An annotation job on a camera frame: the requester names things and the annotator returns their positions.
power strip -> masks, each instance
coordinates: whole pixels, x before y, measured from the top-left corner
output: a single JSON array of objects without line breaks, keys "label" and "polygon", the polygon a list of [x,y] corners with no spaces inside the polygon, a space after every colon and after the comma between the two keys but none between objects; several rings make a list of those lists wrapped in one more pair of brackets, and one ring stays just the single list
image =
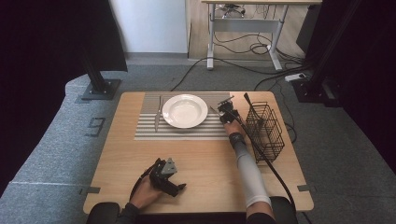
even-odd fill
[{"label": "power strip", "polygon": [[297,80],[297,79],[302,79],[302,78],[306,78],[306,75],[304,73],[299,73],[299,74],[295,74],[295,75],[286,76],[285,80],[287,82],[290,82],[290,81]]}]

black wristband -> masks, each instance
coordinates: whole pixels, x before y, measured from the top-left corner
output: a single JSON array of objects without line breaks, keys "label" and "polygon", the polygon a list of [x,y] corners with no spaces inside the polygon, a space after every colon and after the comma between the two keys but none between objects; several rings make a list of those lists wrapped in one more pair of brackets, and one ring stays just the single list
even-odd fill
[{"label": "black wristband", "polygon": [[228,136],[228,138],[230,139],[231,146],[233,146],[233,147],[238,142],[241,142],[244,145],[246,145],[244,135],[242,135],[241,133],[232,133],[232,134],[230,134],[230,136]]}]

black wire basket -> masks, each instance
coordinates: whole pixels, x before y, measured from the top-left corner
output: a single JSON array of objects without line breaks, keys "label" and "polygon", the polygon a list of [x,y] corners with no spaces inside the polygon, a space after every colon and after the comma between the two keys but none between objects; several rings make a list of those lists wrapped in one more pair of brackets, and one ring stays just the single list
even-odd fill
[{"label": "black wire basket", "polygon": [[265,158],[274,161],[285,146],[275,111],[266,102],[253,103],[246,122],[247,132],[256,143],[256,147],[253,145],[256,162],[265,161]]}]

wooden tabletop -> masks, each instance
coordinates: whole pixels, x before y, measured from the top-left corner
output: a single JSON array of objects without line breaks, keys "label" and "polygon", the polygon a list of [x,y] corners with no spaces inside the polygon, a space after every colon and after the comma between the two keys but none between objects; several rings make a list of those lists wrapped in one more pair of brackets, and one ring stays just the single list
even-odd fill
[{"label": "wooden tabletop", "polygon": [[320,5],[322,0],[201,0],[201,2],[238,5]]},{"label": "wooden tabletop", "polygon": [[[245,118],[248,114],[248,103],[243,97],[244,92],[230,92],[230,94],[234,95],[234,108],[239,111],[242,118]],[[268,91],[249,92],[248,95],[252,102],[268,102],[268,105],[275,110],[285,146],[273,165],[289,186],[297,210],[313,209],[309,191],[299,191],[297,188],[305,185],[304,175],[275,96]],[[123,207],[128,202],[137,178],[158,158],[162,160],[172,158],[178,172],[169,180],[176,185],[187,183],[187,186],[176,198],[164,194],[159,201],[142,213],[246,211],[235,155],[229,141],[134,140],[144,97],[144,92],[125,92],[121,96],[91,184],[92,187],[100,188],[100,192],[88,194],[84,203],[84,212],[89,214],[93,206],[100,202],[116,202]],[[267,192],[271,196],[287,197],[285,190],[268,166],[259,163],[259,168]]]}]

table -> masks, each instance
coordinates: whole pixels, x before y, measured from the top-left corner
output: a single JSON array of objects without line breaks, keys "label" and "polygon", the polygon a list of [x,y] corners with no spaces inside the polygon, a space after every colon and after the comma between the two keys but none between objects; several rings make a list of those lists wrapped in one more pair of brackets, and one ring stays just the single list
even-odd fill
[{"label": "table", "polygon": [[[213,69],[214,44],[213,37],[219,32],[244,32],[244,33],[272,33],[272,44],[268,45],[268,53],[276,70],[282,70],[276,54],[276,45],[288,13],[289,5],[319,5],[322,0],[201,0],[208,3],[209,9],[209,44],[207,49],[207,69]],[[216,4],[240,4],[240,5],[284,5],[282,16],[279,20],[265,19],[217,19],[215,18]]]},{"label": "table", "polygon": [[[142,211],[143,214],[245,212],[235,155],[228,140],[134,140],[145,94],[149,93],[153,94],[125,92],[121,96],[91,184],[91,187],[100,188],[100,191],[88,194],[84,212],[89,214],[93,206],[100,202],[116,202],[123,207],[128,202],[137,178],[158,158],[172,158],[178,172],[169,180],[176,185],[187,183],[187,186],[176,198],[164,194],[159,201]],[[243,97],[244,92],[225,93],[234,95],[234,108],[245,118],[248,103]],[[310,192],[297,188],[306,183],[275,96],[268,91],[248,92],[248,95],[252,102],[268,102],[276,112],[285,146],[273,165],[290,188],[297,210],[313,209]],[[287,197],[268,166],[259,164],[259,168],[269,195]]]}]

